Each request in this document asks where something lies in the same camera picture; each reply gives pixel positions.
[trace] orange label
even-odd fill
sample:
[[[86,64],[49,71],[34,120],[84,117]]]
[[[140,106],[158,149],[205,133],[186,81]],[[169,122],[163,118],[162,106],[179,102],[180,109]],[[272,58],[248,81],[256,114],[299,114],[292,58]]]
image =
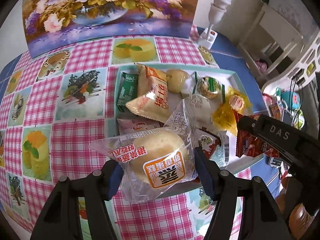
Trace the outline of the orange label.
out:
[[[113,155],[114,158],[118,160],[118,162],[126,163],[148,153],[145,150],[144,146],[136,148],[132,143],[125,146],[120,146],[118,149],[109,151],[109,154]]]
[[[186,172],[181,152],[146,162],[143,170],[153,188],[160,188],[182,179]]]
[[[159,75],[157,74],[156,70],[154,68],[151,67],[147,67],[146,66],[146,77],[156,77],[158,79],[163,80],[162,78],[159,77]]]

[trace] pink checkered tablecloth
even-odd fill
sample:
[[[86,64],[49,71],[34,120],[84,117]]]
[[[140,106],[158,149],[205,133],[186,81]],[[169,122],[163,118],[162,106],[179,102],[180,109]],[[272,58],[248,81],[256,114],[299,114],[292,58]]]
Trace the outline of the pink checkered tablecloth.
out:
[[[206,66],[192,42],[199,38],[195,26],[190,39],[117,36],[134,37],[153,40],[159,63]],[[105,138],[108,125],[114,123],[114,92],[120,64],[112,63],[113,46],[111,37],[64,46],[36,59],[31,59],[27,51],[15,66],[14,71],[22,70],[22,75],[14,91],[6,93],[0,104],[5,163],[4,167],[0,166],[0,201],[13,210],[14,220],[29,232],[61,175],[70,179],[83,178],[100,169],[106,161],[106,157],[91,150],[89,144]],[[59,67],[46,69],[45,62],[58,52],[67,52],[68,58],[59,59],[62,62]],[[92,92],[96,93],[95,97],[88,99],[87,104],[62,100],[70,84],[88,73],[97,76],[98,85]],[[74,106],[72,111],[67,108],[70,104]],[[92,114],[88,108],[97,110]],[[44,143],[49,149],[49,175],[41,179],[26,165],[22,153],[25,141],[35,131],[45,136]],[[250,169],[237,175],[249,179]],[[15,198],[8,186],[9,178],[13,177],[20,183],[20,199]],[[123,240],[202,239],[193,230],[188,201],[184,193],[131,205],[118,192],[111,201],[115,228]],[[241,215],[235,218],[232,233],[239,230],[240,221]]]

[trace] packaged snack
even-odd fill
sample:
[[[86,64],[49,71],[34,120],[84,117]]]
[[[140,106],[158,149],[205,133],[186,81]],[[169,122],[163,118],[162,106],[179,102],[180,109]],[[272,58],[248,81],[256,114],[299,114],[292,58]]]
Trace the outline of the packaged snack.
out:
[[[160,122],[146,119],[117,119],[120,135],[160,128]]]
[[[190,78],[190,75],[187,72],[180,69],[169,69],[166,74],[168,90],[172,93],[180,93],[185,80]]]
[[[91,143],[93,150],[121,164],[121,191],[126,200],[141,203],[155,199],[174,184],[197,176],[193,149],[198,143],[192,116],[186,98],[163,128]]]
[[[229,137],[226,135],[226,131],[218,132],[217,136],[221,140],[221,145],[217,145],[210,160],[215,161],[219,168],[226,167],[229,164],[230,158]]]
[[[170,117],[166,73],[142,64],[137,68],[138,97],[125,106],[133,114],[165,123]]]
[[[239,114],[243,114],[246,108],[251,107],[251,103],[248,97],[233,87],[228,87],[226,92],[226,103],[229,103],[232,110],[237,111]]]
[[[234,111],[236,123],[239,122],[242,114]],[[258,119],[260,114],[250,115],[250,118]],[[272,148],[264,140],[251,135],[247,131],[238,130],[237,144],[236,144],[236,156],[241,157],[242,155],[247,155],[250,157],[256,157],[260,154],[265,154],[269,157],[279,157],[279,152]]]
[[[206,127],[207,129],[212,127],[211,119],[211,106],[207,98],[204,98],[200,95],[189,95],[190,104],[193,107],[193,112],[195,115],[195,120],[197,121],[196,127],[202,128]]]
[[[197,138],[199,144],[201,143],[201,147],[204,151],[204,155],[208,158],[211,158],[213,153],[215,152],[218,145],[221,146],[221,139],[219,136],[214,135],[213,133],[207,132],[203,129],[197,129]]]
[[[221,85],[215,78],[206,76],[201,78],[199,82],[199,91],[204,97],[212,99],[220,93]]]
[[[227,92],[222,93],[222,105],[212,113],[212,120],[223,130],[237,135],[236,119],[233,111],[243,113],[243,111],[251,107],[251,103],[246,95],[232,87],[228,87]]]
[[[124,112],[125,104],[137,97],[138,75],[122,73],[122,76],[124,81],[118,96],[117,107],[121,112]]]
[[[236,119],[229,103],[222,104],[216,111],[212,113],[212,120],[221,130],[227,130],[234,136],[237,135]]]

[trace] flower vase picture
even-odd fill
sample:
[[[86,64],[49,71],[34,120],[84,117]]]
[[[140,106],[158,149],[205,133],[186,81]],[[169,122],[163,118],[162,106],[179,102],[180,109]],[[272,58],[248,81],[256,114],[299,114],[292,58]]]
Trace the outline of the flower vase picture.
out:
[[[89,39],[117,35],[188,38],[198,0],[23,0],[32,58]]]

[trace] table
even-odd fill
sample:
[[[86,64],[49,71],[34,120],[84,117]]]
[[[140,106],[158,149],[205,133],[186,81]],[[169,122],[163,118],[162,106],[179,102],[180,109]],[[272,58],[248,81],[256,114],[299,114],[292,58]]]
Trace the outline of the table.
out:
[[[193,27],[192,38],[197,37],[197,29]],[[186,39],[172,37],[154,37],[158,49],[158,60],[162,63],[182,63],[203,65],[206,63],[200,56],[196,46]],[[47,55],[31,59],[28,52],[23,53],[10,62],[0,74],[0,130],[5,131],[4,151],[5,169],[0,167],[0,199],[6,212],[23,228],[32,231],[33,225],[57,182],[59,176],[65,174],[70,179],[82,178],[95,169],[100,168],[106,158],[89,149],[93,140],[108,136],[105,127],[113,122],[113,93],[118,66],[112,64],[113,39],[86,41],[78,44],[56,49],[49,56],[60,50],[69,51],[70,59],[64,68],[64,76],[56,75],[49,79],[36,82],[42,64]],[[255,112],[265,111],[261,92],[246,67],[238,50],[223,35],[219,34],[211,52],[220,68],[233,70],[238,73],[244,88],[247,91]],[[58,122],[55,111],[56,102],[61,98],[60,87],[66,82],[65,76],[78,71],[98,69],[105,73],[101,87],[101,94],[105,98],[102,114],[97,113],[97,118],[83,120],[75,118],[67,122]],[[8,82],[12,73],[23,71],[12,93],[5,95]],[[30,89],[27,94],[28,103],[25,109],[23,123],[8,127],[8,116],[12,114],[12,101],[18,92]],[[51,176],[44,180],[30,177],[30,172],[25,172],[21,154],[21,144],[25,133],[32,132],[40,127],[44,134],[50,137],[50,169]],[[273,178],[274,170],[260,161],[256,165],[237,174],[241,178],[250,179],[252,173],[260,175],[266,183]],[[25,206],[18,206],[10,196],[8,189],[8,176],[17,176],[26,200]],[[122,239],[202,239],[201,234],[206,231],[207,222],[211,213],[199,218],[198,202],[200,190],[183,193],[176,196],[157,199],[152,202],[130,205],[118,192],[113,200],[106,203],[111,221],[115,230]],[[233,237],[239,230],[241,221],[241,201],[235,217]],[[84,236],[88,237],[86,220],[81,220]]]

